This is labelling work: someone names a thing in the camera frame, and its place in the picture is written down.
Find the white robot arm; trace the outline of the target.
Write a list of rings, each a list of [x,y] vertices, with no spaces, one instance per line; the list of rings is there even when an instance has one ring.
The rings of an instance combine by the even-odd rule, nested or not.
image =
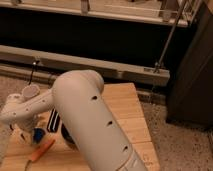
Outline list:
[[[5,124],[54,108],[92,171],[148,171],[102,98],[104,80],[93,70],[58,76],[46,92],[27,101],[10,95],[0,111]]]

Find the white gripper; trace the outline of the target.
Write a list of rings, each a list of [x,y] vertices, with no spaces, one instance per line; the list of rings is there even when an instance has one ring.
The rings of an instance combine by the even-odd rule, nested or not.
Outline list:
[[[39,119],[37,117],[29,117],[17,122],[20,129],[21,138],[28,144],[35,144],[33,142],[34,129],[38,128]]]

